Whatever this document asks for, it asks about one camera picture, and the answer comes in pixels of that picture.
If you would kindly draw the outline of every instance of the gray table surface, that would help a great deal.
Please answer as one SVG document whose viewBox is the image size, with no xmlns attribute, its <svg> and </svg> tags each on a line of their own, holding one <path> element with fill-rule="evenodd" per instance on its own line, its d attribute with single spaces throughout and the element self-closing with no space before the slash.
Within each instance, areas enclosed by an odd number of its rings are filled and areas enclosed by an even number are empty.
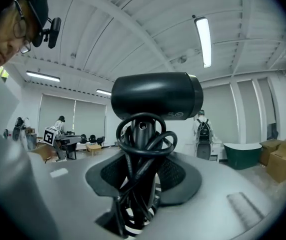
<svg viewBox="0 0 286 240">
<path fill-rule="evenodd" d="M 264 216 L 271 212 L 273 204 L 269 198 L 228 166 L 174 155 L 200 171 L 202 185 L 185 204 L 159 208 L 137 239 L 227 240 L 241 236 L 245 228 L 227 199 L 233 193 L 243 192 Z M 120 239 L 95 223 L 110 210 L 112 199 L 97 196 L 85 179 L 90 167 L 111 154 L 49 164 L 44 164 L 36 154 L 29 156 L 40 193 L 57 223 L 61 239 Z M 62 168 L 67 170 L 66 174 L 51 176 L 51 172 Z"/>
</svg>

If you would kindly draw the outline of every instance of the fluorescent light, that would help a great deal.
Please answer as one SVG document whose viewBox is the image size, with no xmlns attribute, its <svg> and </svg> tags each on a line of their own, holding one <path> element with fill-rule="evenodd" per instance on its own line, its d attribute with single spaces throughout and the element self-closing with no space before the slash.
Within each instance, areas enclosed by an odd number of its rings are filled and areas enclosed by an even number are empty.
<svg viewBox="0 0 286 240">
<path fill-rule="evenodd" d="M 209 21 L 207 18 L 198 18 L 194 21 L 201 41 L 204 68 L 212 65 L 212 49 Z"/>
<path fill-rule="evenodd" d="M 100 93 L 100 94 L 106 94 L 106 95 L 112 95 L 111 92 L 109 91 L 106 91 L 106 90 L 100 90 L 100 89 L 97 89 L 96 90 L 97 93 Z"/>
<path fill-rule="evenodd" d="M 34 77 L 34 78 L 42 78 L 42 79 L 51 80 L 51 81 L 55 81 L 55 82 L 59 82 L 60 81 L 59 77 L 50 76 L 50 75 L 47 75 L 47 74 L 41 74 L 41 73 L 36 73 L 36 72 L 31 72 L 31 71 L 26 71 L 26 74 L 28 76 Z"/>
</svg>

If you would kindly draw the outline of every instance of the black cap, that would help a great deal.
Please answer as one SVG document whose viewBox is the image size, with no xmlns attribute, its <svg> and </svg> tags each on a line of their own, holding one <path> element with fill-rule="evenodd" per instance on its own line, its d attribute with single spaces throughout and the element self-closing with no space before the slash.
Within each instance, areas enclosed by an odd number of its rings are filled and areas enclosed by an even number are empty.
<svg viewBox="0 0 286 240">
<path fill-rule="evenodd" d="M 48 0 L 26 0 L 37 22 L 37 36 L 32 41 L 35 47 L 42 43 L 42 31 L 49 17 Z"/>
<path fill-rule="evenodd" d="M 62 121 L 62 122 L 64 122 L 64 123 L 65 123 L 65 118 L 64 118 L 64 116 L 63 116 L 63 115 L 60 115 L 60 116 L 59 116 L 59 118 L 58 118 L 58 120 L 60 120 L 60 121 Z"/>
</svg>

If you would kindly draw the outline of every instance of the green bathtub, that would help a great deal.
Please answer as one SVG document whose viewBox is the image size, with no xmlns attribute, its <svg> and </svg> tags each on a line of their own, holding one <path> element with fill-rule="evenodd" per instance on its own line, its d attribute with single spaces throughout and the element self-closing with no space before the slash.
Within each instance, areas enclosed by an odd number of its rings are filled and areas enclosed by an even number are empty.
<svg viewBox="0 0 286 240">
<path fill-rule="evenodd" d="M 259 143 L 224 143 L 224 148 L 228 165 L 235 170 L 243 170 L 259 162 L 262 146 Z"/>
</svg>

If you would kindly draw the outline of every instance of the ceiling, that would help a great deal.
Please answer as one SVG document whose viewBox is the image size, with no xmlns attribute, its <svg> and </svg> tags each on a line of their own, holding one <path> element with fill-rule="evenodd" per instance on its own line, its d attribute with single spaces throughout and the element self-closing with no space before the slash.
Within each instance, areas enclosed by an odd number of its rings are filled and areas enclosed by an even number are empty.
<svg viewBox="0 0 286 240">
<path fill-rule="evenodd" d="M 49 17 L 62 19 L 56 47 L 43 42 L 6 66 L 30 84 L 93 94 L 134 74 L 187 72 L 206 81 L 286 70 L 286 16 L 272 0 L 48 0 L 48 5 Z M 203 67 L 192 15 L 209 22 L 209 68 Z M 181 56 L 186 62 L 179 62 Z M 31 78 L 26 71 L 61 81 Z"/>
</svg>

